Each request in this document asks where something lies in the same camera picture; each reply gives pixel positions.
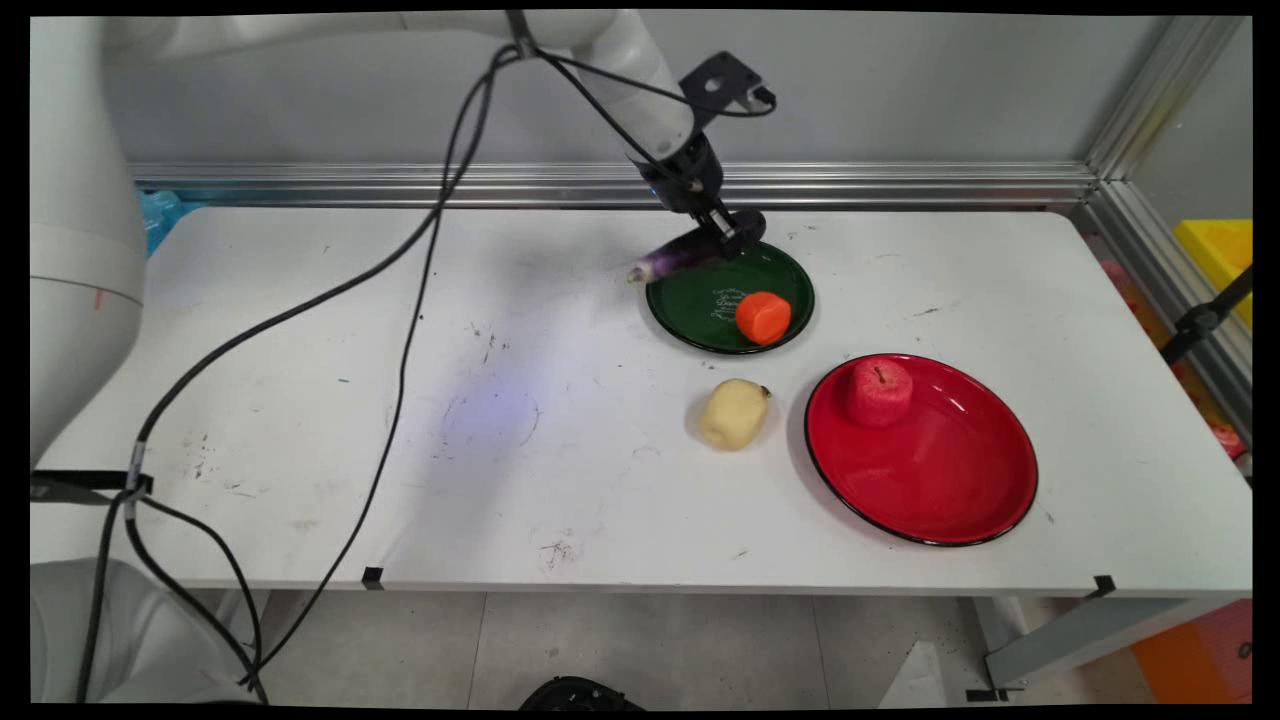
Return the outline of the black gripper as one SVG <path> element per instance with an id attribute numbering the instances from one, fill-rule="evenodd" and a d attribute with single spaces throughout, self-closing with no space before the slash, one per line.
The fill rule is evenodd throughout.
<path id="1" fill-rule="evenodd" d="M 724 208 L 723 182 L 723 168 L 704 132 L 694 135 L 666 160 L 648 165 L 648 183 L 660 205 L 672 213 L 698 217 L 701 228 L 719 233 L 718 254 L 730 260 L 742 251 L 748 218 Z"/>

